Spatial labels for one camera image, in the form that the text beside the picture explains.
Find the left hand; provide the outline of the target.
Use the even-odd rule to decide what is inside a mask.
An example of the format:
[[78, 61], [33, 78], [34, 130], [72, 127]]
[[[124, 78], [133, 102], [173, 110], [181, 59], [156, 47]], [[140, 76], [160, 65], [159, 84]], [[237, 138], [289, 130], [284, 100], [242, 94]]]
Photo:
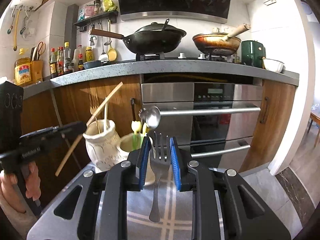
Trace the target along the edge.
[[[34, 161], [28, 164], [29, 176], [25, 180], [26, 193], [25, 196], [33, 200], [38, 200], [41, 196], [39, 169]], [[18, 182], [14, 174], [5, 174], [1, 172], [1, 190], [4, 199], [17, 212], [25, 213], [26, 208], [20, 197], [14, 189], [14, 185]]]

